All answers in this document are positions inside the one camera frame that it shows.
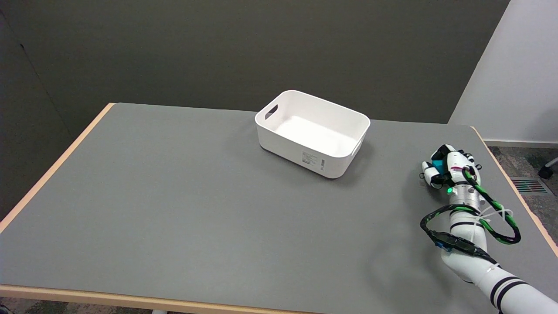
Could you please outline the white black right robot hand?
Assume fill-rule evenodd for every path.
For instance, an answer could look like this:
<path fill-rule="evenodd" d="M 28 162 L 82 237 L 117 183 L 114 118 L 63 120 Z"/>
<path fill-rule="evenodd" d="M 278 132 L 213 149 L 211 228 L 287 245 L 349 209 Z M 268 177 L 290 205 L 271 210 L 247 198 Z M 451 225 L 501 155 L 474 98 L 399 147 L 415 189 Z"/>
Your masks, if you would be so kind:
<path fill-rule="evenodd" d="M 482 165 L 476 163 L 473 155 L 448 144 L 441 145 L 430 161 L 421 163 L 421 168 L 420 178 L 434 189 L 442 189 L 445 185 L 475 185 L 482 181 Z"/>

